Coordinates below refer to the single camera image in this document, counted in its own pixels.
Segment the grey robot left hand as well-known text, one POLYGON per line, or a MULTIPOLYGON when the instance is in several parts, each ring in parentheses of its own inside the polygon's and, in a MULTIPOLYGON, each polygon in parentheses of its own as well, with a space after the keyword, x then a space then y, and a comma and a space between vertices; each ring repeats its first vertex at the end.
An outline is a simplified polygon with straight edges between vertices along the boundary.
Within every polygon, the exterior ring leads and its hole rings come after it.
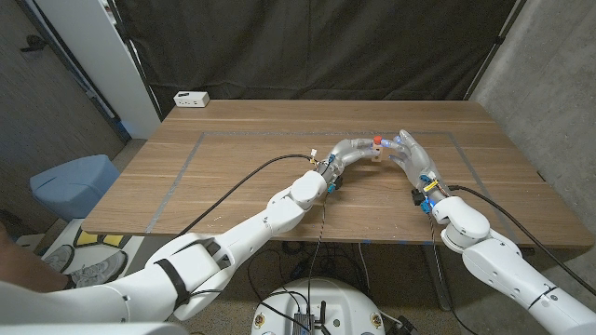
POLYGON ((327 183, 335 182, 345 168, 361 158, 373 158, 380 152, 373 148, 373 139, 344 139, 318 164, 317 172, 327 183))

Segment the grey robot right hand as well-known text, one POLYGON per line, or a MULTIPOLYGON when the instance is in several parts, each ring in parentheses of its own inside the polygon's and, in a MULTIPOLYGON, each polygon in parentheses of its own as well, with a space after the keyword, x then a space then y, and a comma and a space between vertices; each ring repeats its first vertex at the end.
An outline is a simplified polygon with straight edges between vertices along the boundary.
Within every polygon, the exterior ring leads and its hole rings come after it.
POLYGON ((395 151, 388 158, 404 171, 412 186, 433 204, 450 196, 434 161, 408 131, 402 129, 393 140, 381 140, 381 145, 395 151))

